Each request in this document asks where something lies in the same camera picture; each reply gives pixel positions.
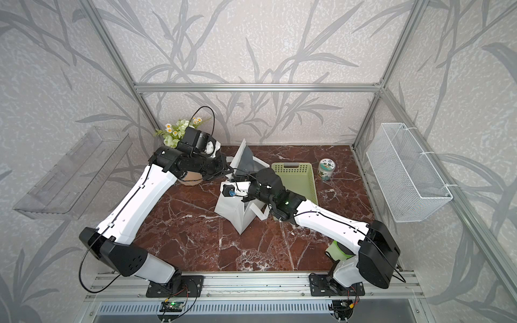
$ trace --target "clear acrylic shelf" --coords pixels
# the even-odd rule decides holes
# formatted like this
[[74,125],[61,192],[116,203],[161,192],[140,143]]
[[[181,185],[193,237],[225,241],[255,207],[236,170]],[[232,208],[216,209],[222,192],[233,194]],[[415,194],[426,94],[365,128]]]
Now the clear acrylic shelf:
[[14,210],[32,219],[77,220],[131,143],[126,132],[91,128]]

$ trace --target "aluminum rail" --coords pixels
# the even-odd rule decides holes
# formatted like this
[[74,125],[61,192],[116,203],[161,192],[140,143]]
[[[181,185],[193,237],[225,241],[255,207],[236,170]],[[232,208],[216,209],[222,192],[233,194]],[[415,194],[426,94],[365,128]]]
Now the aluminum rail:
[[138,83],[139,93],[145,92],[378,92],[373,83]]
[[[416,0],[413,4],[406,25],[404,26],[404,29],[400,34],[399,41],[397,42],[397,45],[395,45],[395,49],[393,50],[391,58],[388,61],[388,66],[384,71],[383,77],[379,81],[379,84],[382,86],[382,88],[386,88],[389,80],[393,76],[395,68],[399,64],[402,55],[404,54],[407,45],[411,40],[411,37],[415,33],[415,30],[417,29],[417,26],[420,23],[420,20],[422,19],[423,13],[428,3],[429,0]],[[370,120],[373,118],[375,111],[377,110],[377,106],[379,103],[379,92],[375,94],[376,95],[373,98],[372,103],[370,104],[370,108],[368,109],[368,112],[364,117],[364,120],[362,121],[361,127],[359,128],[359,132],[357,133],[356,139],[354,141],[354,146],[357,146],[359,144],[359,140],[362,138],[364,131],[370,123]]]
[[[203,290],[200,300],[267,300],[267,299],[342,299],[343,296],[312,297],[309,284],[311,272],[184,272],[184,275],[203,275]],[[393,278],[388,289],[365,283],[365,296],[361,299],[414,299],[424,298],[422,289],[412,271],[403,271],[407,283]],[[99,274],[92,289],[100,289],[109,284],[116,274]],[[86,302],[96,301],[148,301],[146,298],[149,282],[138,277],[119,277],[105,291],[88,294]]]

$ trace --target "marble table surface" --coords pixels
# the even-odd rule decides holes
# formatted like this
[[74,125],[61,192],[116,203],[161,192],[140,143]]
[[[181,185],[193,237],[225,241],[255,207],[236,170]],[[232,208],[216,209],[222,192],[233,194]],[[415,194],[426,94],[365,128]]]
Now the marble table surface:
[[[233,156],[237,146],[223,146]],[[349,146],[250,146],[263,161],[312,163],[318,203],[339,215],[371,222],[370,202]],[[318,161],[331,158],[337,170],[330,181],[317,177]],[[138,231],[135,243],[183,271],[329,270],[325,249],[332,240],[291,223],[255,218],[239,235],[214,213],[222,179],[188,187],[175,184],[158,201]]]

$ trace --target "gray wall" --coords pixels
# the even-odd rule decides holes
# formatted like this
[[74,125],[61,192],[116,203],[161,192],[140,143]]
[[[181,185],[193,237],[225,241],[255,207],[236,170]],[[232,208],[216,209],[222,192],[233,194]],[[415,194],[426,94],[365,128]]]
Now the gray wall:
[[[78,234],[129,191],[153,149],[147,121],[76,1],[0,3],[0,321],[70,322],[86,292]],[[78,221],[31,220],[13,205],[91,126],[133,141]],[[88,256],[90,285],[106,271]]]
[[[374,83],[413,0],[95,1],[141,83]],[[154,93],[160,123],[216,113],[222,143],[351,143],[372,94]]]
[[[515,262],[517,2],[437,3],[425,10],[388,88]],[[517,321],[450,206],[423,222],[393,223],[365,156],[381,122],[396,122],[384,103],[359,154],[404,268],[417,272],[437,321]]]

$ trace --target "white wire mesh basket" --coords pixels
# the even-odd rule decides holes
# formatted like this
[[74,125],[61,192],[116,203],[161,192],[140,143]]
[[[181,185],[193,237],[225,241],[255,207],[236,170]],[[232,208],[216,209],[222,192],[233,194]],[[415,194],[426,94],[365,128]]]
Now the white wire mesh basket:
[[422,221],[452,200],[405,124],[381,124],[366,155],[395,222]]

